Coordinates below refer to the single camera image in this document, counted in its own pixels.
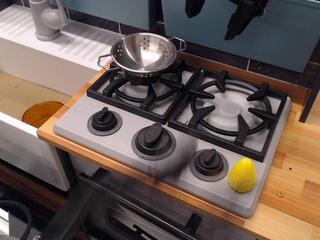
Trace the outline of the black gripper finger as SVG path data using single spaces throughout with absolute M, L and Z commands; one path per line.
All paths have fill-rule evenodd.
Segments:
M 255 17 L 263 17 L 268 9 L 268 0 L 231 0 L 237 5 L 231 15 L 224 36 L 226 41 L 233 40 L 240 35 Z
M 184 7 L 186 16 L 188 18 L 197 16 L 201 12 L 204 4 L 205 0 L 186 0 Z

